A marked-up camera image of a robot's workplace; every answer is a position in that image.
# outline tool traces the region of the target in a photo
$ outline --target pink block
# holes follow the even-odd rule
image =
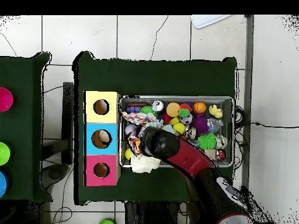
[[[116,186],[117,168],[116,155],[88,155],[86,157],[86,186]],[[98,163],[105,163],[109,166],[109,174],[104,178],[97,177],[93,168]]]

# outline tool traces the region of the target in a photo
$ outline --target green object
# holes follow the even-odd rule
[[[140,112],[141,113],[145,113],[145,114],[148,114],[148,113],[152,113],[155,117],[158,116],[158,112],[154,111],[150,106],[144,106],[140,109]]]
[[[102,220],[99,224],[114,224],[112,220]]]
[[[201,135],[197,141],[200,149],[214,149],[217,143],[214,133]]]
[[[120,95],[231,96],[235,97],[235,58],[219,61],[128,61],[96,60],[81,52],[74,60],[75,92],[78,94],[78,119],[75,117],[74,140],[79,148],[75,161],[74,197],[86,201],[188,201],[185,178],[171,167],[158,168],[150,174],[133,173],[121,168],[116,186],[84,187],[83,185],[83,96],[85,90],[116,91]],[[219,169],[232,179],[233,167]]]
[[[188,109],[180,109],[179,110],[179,116],[182,118],[186,118],[190,114],[190,111]]]
[[[0,57],[0,85],[15,102],[0,113],[0,141],[11,149],[11,157],[1,166],[9,187],[0,200],[51,201],[40,184],[41,162],[41,78],[49,53],[33,58]]]
[[[0,142],[0,166],[7,163],[10,156],[11,151],[9,150],[9,147],[5,143]]]

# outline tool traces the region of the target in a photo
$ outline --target shape sorter box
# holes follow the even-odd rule
[[[116,92],[84,94],[84,186],[116,186],[120,96]]]

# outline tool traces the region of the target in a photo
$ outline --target yellow rubber duck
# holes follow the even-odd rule
[[[216,105],[210,106],[208,111],[215,116],[215,118],[222,118],[222,110],[220,108],[218,109]]]

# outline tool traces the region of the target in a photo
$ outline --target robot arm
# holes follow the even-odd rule
[[[194,183],[210,224],[253,224],[238,192],[203,152],[184,139],[148,127],[141,135],[140,149],[144,155],[172,165]]]

